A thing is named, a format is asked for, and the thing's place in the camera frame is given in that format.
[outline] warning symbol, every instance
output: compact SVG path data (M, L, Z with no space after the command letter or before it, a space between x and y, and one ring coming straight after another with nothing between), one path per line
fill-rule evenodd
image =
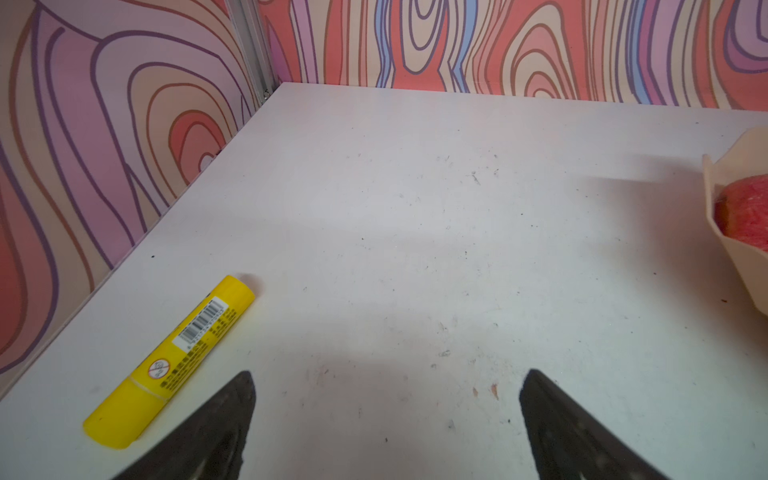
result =
M170 370L170 363L166 359L157 359L149 366L149 376L153 379L161 379Z

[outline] patterned wallpaper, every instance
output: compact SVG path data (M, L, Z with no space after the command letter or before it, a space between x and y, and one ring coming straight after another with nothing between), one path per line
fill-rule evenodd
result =
M768 111L763 0L254 0L282 81Z
M223 0L2 12L0 393L257 108Z

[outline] yellow tube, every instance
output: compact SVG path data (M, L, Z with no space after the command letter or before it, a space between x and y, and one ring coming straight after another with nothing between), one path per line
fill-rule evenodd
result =
M227 275L85 419L85 433L113 449L128 447L255 298Z

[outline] barcode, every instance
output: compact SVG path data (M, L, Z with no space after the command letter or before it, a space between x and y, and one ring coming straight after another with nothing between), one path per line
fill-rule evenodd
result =
M174 339L174 345L185 352L192 350L200 338L219 319L229 306L218 296L210 299L210 302L189 322L187 327Z

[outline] beige bowl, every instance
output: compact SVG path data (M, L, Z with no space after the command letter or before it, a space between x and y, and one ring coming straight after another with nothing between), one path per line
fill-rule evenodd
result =
M768 174L768 127L747 130L715 164L704 155L704 194L707 222L739 270L757 309L768 315L768 253L726 237L714 220L714 202L723 188L746 177Z

